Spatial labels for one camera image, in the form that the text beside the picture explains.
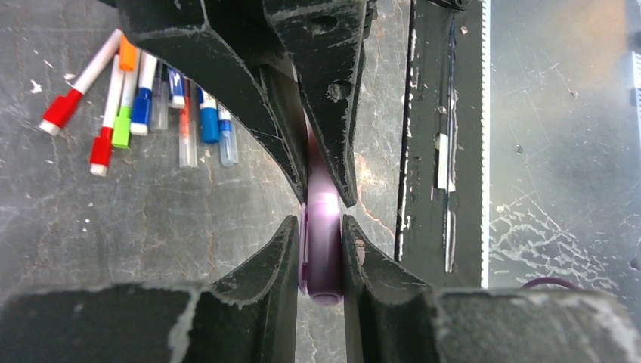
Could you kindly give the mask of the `clear black grip pen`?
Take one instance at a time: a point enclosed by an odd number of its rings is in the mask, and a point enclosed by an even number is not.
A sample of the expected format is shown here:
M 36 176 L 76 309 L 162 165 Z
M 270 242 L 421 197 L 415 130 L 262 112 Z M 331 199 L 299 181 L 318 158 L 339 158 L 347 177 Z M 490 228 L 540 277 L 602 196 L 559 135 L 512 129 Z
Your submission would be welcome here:
M 153 84 L 152 117 L 150 120 L 150 130 L 152 132 L 167 130 L 169 125 L 168 100 L 169 81 L 166 74 L 166 66 L 159 62 L 156 66 Z

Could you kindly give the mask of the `green capped white marker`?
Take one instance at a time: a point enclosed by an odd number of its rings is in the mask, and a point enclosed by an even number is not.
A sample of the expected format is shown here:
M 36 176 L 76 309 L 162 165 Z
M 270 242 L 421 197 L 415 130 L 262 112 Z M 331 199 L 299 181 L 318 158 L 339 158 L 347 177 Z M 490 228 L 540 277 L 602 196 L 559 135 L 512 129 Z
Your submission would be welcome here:
M 138 71 L 125 73 L 119 111 L 114 121 L 112 146 L 128 149 L 130 139 L 130 125 L 132 121 L 132 108 L 138 84 Z

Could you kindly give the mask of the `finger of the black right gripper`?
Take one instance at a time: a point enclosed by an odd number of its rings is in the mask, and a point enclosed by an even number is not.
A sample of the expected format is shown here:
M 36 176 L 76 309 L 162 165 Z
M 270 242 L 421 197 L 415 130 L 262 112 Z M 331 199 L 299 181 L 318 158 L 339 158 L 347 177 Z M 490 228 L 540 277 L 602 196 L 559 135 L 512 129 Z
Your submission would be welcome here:
M 265 1 L 265 18 L 296 68 L 320 155 L 345 206 L 358 200 L 353 137 L 364 40 L 375 1 Z
M 262 1 L 117 1 L 129 41 L 226 107 L 307 197 L 307 136 L 291 60 Z

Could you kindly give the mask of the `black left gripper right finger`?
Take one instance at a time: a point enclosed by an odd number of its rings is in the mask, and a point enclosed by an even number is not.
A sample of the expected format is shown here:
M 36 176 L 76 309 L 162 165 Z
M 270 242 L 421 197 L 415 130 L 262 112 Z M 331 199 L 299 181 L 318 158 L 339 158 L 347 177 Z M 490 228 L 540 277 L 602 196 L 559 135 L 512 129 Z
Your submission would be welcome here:
M 350 362 L 638 362 L 639 331 L 589 290 L 434 288 L 342 219 Z

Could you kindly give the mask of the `red capped white marker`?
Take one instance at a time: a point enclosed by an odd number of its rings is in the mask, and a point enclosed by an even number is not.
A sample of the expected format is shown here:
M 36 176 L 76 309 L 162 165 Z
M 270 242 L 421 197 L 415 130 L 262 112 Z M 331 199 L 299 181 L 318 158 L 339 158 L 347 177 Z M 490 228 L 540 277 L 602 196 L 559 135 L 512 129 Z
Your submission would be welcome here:
M 66 95 L 59 95 L 44 112 L 39 128 L 57 135 L 71 120 L 80 101 L 116 55 L 122 30 L 115 29 L 94 55 Z

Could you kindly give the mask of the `purple highlighter cap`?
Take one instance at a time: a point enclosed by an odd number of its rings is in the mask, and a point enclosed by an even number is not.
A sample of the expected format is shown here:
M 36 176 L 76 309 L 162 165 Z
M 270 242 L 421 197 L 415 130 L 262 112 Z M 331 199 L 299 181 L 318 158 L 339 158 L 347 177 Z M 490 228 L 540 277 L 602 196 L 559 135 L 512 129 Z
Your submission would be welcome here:
M 328 178 L 314 178 L 302 204 L 299 232 L 298 285 L 302 293 L 322 306 L 334 306 L 343 297 L 340 203 Z

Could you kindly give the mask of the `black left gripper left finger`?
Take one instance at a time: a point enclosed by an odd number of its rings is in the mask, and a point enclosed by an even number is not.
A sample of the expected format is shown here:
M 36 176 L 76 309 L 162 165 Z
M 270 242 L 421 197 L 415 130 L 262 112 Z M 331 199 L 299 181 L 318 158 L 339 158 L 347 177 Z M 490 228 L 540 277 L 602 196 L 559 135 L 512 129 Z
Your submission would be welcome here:
M 41 286 L 1 309 L 3 362 L 292 362 L 299 223 L 213 284 Z

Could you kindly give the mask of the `blue capped white marker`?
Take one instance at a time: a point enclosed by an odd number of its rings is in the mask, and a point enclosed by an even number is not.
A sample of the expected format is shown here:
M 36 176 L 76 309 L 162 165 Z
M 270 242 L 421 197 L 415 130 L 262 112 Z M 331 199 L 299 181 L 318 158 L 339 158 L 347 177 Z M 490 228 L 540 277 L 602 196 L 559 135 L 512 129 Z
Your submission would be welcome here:
M 158 60 L 146 51 L 142 52 L 138 74 L 138 93 L 131 114 L 130 133 L 147 135 L 152 114 L 154 77 Z

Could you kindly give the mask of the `clear blue ballpoint pen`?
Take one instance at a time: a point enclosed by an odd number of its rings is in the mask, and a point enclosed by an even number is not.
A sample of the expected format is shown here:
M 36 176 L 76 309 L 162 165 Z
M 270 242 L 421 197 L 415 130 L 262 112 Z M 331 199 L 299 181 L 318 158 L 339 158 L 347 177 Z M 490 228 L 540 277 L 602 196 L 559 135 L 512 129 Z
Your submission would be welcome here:
M 218 105 L 219 148 L 221 163 L 231 167 L 238 163 L 236 132 L 231 120 L 231 113 L 221 104 Z

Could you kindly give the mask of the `blue capped thick marker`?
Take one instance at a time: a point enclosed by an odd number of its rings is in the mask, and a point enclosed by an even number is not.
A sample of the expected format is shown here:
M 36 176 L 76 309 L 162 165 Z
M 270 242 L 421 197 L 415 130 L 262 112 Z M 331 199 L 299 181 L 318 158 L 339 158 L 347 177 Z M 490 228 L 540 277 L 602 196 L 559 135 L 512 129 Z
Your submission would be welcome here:
M 200 109 L 201 139 L 206 144 L 218 143 L 218 102 L 201 87 L 198 87 L 197 91 Z

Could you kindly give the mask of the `orange capped white marker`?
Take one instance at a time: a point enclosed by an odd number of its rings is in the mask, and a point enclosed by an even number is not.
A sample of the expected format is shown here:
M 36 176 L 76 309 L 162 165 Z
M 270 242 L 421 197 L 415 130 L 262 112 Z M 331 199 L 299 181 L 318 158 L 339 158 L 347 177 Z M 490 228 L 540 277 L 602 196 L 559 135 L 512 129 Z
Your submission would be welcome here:
M 124 72 L 133 72 L 139 61 L 138 49 L 122 35 L 119 46 L 119 68 Z

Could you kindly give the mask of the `clear red ballpoint pen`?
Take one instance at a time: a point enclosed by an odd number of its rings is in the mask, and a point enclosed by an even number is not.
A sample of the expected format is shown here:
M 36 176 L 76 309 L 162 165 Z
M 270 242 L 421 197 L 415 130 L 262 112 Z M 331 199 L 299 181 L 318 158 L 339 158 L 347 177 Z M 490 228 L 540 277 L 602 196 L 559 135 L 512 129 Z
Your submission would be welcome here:
M 185 106 L 180 112 L 179 119 L 179 150 L 178 162 L 181 168 L 196 168 L 197 167 L 197 148 L 194 131 L 194 123 L 192 121 L 192 101 L 190 81 L 184 80 L 184 101 Z

